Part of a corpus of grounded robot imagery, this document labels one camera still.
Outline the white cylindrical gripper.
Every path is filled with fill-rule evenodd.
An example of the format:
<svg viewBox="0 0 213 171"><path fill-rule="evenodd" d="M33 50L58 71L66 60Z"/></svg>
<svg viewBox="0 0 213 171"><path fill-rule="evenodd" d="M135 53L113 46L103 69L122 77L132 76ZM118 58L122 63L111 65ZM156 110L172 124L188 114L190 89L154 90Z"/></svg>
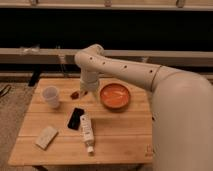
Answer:
<svg viewBox="0 0 213 171"><path fill-rule="evenodd" d="M95 92L99 87L99 75L97 72L81 71L80 88L82 91L75 91L70 95L71 99L78 99L88 94L87 91Z"/></svg>

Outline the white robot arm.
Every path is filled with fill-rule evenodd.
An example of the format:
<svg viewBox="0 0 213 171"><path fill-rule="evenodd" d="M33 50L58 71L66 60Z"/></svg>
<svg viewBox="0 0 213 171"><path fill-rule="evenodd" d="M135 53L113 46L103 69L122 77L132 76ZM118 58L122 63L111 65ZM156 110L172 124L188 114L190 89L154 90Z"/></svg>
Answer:
<svg viewBox="0 0 213 171"><path fill-rule="evenodd" d="M213 171L213 84L205 77L107 58L99 44L78 51L74 60L85 91L96 90L104 73L152 93L153 171Z"/></svg>

